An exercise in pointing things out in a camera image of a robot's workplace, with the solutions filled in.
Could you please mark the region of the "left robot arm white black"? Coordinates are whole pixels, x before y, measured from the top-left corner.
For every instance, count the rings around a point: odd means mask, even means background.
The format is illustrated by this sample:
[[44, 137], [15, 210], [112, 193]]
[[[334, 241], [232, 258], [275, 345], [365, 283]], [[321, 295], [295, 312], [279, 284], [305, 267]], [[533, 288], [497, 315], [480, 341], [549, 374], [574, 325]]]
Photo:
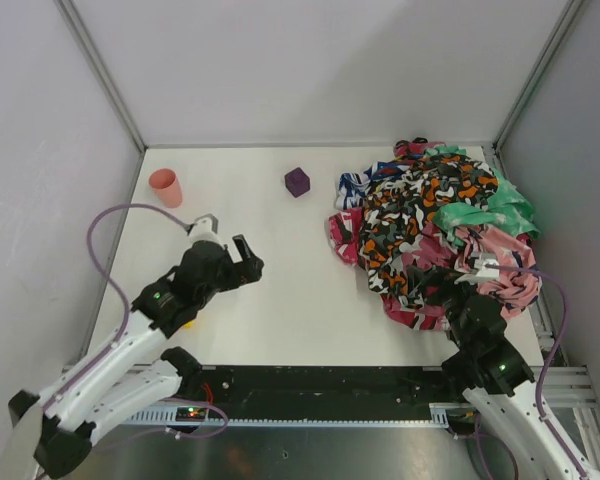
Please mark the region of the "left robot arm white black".
[[110, 430], [176, 395], [200, 371], [191, 354], [174, 347], [143, 374], [124, 377], [145, 354], [194, 320], [216, 294], [261, 279], [263, 261], [243, 236], [235, 236], [233, 242], [241, 257], [238, 262], [211, 234], [192, 241], [178, 265], [141, 291], [122, 324], [94, 354], [40, 392], [21, 390], [9, 400], [14, 426], [31, 411], [36, 413], [27, 449], [43, 474], [60, 479], [71, 473]]

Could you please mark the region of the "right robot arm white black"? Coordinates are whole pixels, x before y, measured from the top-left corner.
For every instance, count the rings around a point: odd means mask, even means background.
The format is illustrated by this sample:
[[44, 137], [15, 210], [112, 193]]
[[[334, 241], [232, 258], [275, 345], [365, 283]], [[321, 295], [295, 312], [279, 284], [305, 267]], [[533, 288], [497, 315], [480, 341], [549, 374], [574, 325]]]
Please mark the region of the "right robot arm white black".
[[443, 308], [458, 349], [443, 362], [443, 373], [531, 478], [600, 479], [543, 395], [548, 370], [532, 371], [505, 336], [500, 302], [477, 291], [478, 281], [502, 270], [493, 261], [468, 274], [410, 266], [408, 295]]

